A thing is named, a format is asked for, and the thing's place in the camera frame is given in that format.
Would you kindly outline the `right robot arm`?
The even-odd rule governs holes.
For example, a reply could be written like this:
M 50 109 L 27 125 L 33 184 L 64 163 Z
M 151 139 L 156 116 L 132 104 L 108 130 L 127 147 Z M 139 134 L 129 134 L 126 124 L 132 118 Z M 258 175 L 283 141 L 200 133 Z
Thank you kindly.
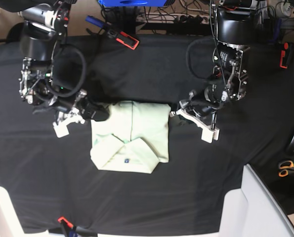
M 56 122 L 74 118 L 105 121 L 109 118 L 107 106 L 93 102 L 82 89 L 87 73 L 84 54 L 74 45 L 63 42 L 74 0 L 56 0 L 40 3 L 19 12 L 24 19 L 20 49 L 24 55 L 19 94 L 23 101 L 34 106 L 33 114 L 56 111 Z M 65 49 L 73 51 L 81 61 L 77 83 L 67 89 L 54 79 L 54 60 Z

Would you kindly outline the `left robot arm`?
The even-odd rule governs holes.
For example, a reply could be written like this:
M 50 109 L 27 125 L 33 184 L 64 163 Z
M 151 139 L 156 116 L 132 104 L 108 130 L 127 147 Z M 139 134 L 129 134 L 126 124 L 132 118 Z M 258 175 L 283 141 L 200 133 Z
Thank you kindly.
M 199 40 L 191 42 L 186 50 L 188 71 L 207 86 L 201 91 L 190 91 L 188 99 L 179 101 L 171 116 L 179 116 L 198 127 L 216 129 L 217 111 L 226 104 L 240 100 L 246 95 L 248 83 L 249 45 L 255 40 L 255 0 L 210 1 L 210 29 L 215 45 L 212 74 L 199 76 L 192 68 L 191 48 Z

